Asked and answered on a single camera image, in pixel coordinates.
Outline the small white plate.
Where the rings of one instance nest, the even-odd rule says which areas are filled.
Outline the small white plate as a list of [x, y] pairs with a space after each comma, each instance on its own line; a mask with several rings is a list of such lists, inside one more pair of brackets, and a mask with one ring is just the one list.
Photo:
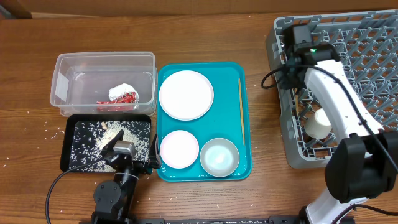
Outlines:
[[176, 130], [163, 138], [160, 156], [163, 162], [174, 169], [184, 169], [192, 165], [199, 154], [196, 137], [184, 130]]

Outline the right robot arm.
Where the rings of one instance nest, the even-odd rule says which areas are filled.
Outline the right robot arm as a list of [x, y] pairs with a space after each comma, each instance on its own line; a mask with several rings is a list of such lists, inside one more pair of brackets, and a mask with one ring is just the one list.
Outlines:
[[394, 188], [397, 131], [387, 132], [350, 85], [330, 44], [315, 45], [307, 24], [282, 32], [287, 62], [282, 86], [307, 87], [321, 104], [338, 147], [325, 167], [326, 189], [300, 212], [301, 223], [338, 223], [364, 202]]

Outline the grey bowl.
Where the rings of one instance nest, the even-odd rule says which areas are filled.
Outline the grey bowl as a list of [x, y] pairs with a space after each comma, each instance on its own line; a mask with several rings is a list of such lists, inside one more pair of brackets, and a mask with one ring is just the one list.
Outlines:
[[231, 175], [240, 161], [238, 148], [228, 139], [214, 138], [200, 151], [200, 163], [206, 173], [223, 178]]

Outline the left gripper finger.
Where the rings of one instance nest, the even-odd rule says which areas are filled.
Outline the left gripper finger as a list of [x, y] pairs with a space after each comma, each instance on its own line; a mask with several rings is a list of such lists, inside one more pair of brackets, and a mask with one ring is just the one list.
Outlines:
[[112, 156], [114, 154], [114, 147], [118, 141], [122, 141], [124, 136], [124, 131], [120, 130], [117, 135], [110, 140], [101, 150], [101, 155], [105, 159], [106, 157]]
[[159, 150], [159, 137], [156, 134], [148, 153], [149, 164], [153, 169], [160, 169], [162, 163]]

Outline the large white plate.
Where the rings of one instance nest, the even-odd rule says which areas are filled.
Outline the large white plate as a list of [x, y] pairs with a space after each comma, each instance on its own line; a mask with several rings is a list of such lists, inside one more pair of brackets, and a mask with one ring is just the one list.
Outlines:
[[180, 121], [202, 117], [212, 106], [214, 90], [201, 73], [182, 70], [168, 76], [160, 86], [159, 100], [163, 111]]

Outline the wooden chopstick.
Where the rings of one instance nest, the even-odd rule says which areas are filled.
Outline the wooden chopstick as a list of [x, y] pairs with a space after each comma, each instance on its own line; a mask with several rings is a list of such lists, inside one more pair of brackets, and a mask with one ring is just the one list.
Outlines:
[[238, 91], [239, 91], [239, 108], [240, 108], [240, 116], [241, 116], [242, 139], [243, 139], [243, 146], [245, 146], [246, 140], [245, 140], [245, 130], [244, 130], [243, 96], [242, 96], [242, 86], [241, 86], [240, 78], [238, 79]]
[[300, 109], [299, 109], [299, 106], [300, 106], [300, 104], [299, 104], [299, 97], [298, 97], [298, 94], [296, 94], [295, 93], [295, 110], [296, 110], [296, 115], [297, 115], [297, 117], [299, 118], [300, 116], [299, 116], [299, 112], [300, 112]]

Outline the white paper cup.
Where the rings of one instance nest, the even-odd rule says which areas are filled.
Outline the white paper cup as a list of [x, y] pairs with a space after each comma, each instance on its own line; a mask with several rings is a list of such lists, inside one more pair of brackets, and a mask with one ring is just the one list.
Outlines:
[[316, 110], [316, 112], [307, 119], [304, 126], [306, 134], [316, 139], [326, 138], [331, 129], [331, 123], [323, 108]]

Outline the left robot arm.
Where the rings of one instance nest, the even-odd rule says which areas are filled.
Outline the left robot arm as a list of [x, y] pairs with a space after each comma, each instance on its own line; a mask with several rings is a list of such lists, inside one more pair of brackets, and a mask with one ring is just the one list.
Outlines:
[[129, 211], [139, 176], [151, 175], [153, 169], [161, 167], [159, 138], [154, 138], [148, 160], [142, 162], [135, 160], [136, 148], [132, 142], [123, 141], [123, 135], [124, 131], [118, 132], [101, 151], [106, 164], [116, 173], [113, 180], [100, 183], [94, 191], [92, 223], [146, 223]]

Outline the red snack wrapper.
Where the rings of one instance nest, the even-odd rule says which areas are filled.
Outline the red snack wrapper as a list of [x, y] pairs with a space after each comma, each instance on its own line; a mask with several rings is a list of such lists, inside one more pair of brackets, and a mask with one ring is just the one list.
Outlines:
[[130, 111], [137, 108], [134, 103], [138, 102], [138, 94], [136, 92], [125, 93], [112, 101], [98, 101], [97, 110], [99, 111]]

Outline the white napkin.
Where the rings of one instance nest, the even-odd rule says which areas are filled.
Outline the white napkin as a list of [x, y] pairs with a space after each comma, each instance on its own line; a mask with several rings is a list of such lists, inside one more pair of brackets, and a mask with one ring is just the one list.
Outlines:
[[111, 88], [109, 90], [109, 95], [108, 96], [109, 96], [109, 99], [111, 101], [113, 101], [115, 99], [118, 99], [118, 98], [124, 96], [127, 93], [135, 93], [136, 96], [138, 96], [138, 93], [135, 90], [135, 88], [133, 86], [127, 84], [127, 83], [123, 83], [123, 84], [120, 84], [120, 85], [118, 85], [118, 86], [116, 86], [114, 88]]

